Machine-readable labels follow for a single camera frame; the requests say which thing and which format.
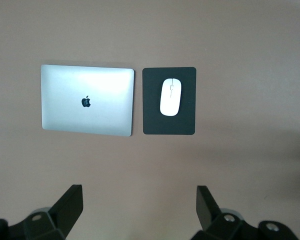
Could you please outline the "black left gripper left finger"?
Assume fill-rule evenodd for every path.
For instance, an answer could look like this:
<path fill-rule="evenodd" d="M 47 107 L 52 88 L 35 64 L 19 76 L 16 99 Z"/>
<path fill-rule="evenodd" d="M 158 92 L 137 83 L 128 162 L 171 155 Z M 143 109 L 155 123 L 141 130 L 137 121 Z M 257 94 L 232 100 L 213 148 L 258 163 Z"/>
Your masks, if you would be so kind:
<path fill-rule="evenodd" d="M 65 240 L 83 208 L 82 185 L 74 184 L 48 210 L 34 212 L 11 226 L 0 218 L 0 240 Z"/>

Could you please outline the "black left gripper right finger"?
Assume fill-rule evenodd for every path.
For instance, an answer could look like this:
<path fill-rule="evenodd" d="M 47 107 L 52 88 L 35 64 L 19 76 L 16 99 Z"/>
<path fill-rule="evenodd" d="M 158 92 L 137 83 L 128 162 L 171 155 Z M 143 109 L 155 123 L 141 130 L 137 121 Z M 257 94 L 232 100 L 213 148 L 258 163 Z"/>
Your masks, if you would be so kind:
<path fill-rule="evenodd" d="M 286 225 L 272 220 L 264 220 L 258 227 L 230 211 L 222 211 L 207 186 L 196 190 L 196 213 L 201 230 L 197 240 L 297 240 L 298 237 Z"/>

